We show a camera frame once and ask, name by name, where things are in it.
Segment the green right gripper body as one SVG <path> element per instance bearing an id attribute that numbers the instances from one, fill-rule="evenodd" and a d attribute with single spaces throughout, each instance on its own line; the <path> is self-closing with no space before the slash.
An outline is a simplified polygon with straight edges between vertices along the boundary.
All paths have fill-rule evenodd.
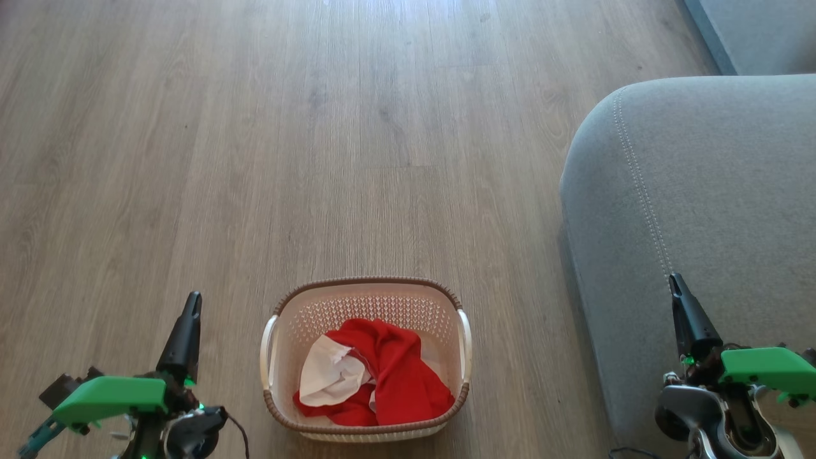
<path id="1" fill-rule="evenodd" d="M 725 387 L 766 387 L 780 393 L 779 401 L 814 401 L 814 348 L 797 353 L 784 346 L 718 347 L 703 362 L 688 366 L 684 383 L 709 390 Z"/>

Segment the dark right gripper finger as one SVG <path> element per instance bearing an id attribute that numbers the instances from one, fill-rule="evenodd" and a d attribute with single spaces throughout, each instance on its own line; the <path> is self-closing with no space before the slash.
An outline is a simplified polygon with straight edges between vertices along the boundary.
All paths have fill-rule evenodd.
<path id="1" fill-rule="evenodd" d="M 677 353 L 683 361 L 703 362 L 724 342 L 680 273 L 670 274 L 669 287 Z"/>

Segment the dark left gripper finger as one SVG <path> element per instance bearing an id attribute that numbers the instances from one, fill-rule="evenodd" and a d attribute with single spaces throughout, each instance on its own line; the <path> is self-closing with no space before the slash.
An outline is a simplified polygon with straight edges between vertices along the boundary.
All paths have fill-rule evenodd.
<path id="1" fill-rule="evenodd" d="M 180 386 L 196 384 L 198 380 L 201 306 L 201 293 L 189 293 L 156 364 L 158 372 L 166 373 Z"/>

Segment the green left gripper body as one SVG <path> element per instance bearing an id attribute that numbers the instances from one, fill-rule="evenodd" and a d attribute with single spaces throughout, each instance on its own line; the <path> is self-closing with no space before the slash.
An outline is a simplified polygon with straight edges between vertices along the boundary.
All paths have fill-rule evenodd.
<path id="1" fill-rule="evenodd" d="M 52 414 L 66 427 L 79 429 L 114 416 L 157 416 L 167 420 L 193 409 L 195 396 L 189 387 L 168 375 L 102 375 L 79 384 Z"/>

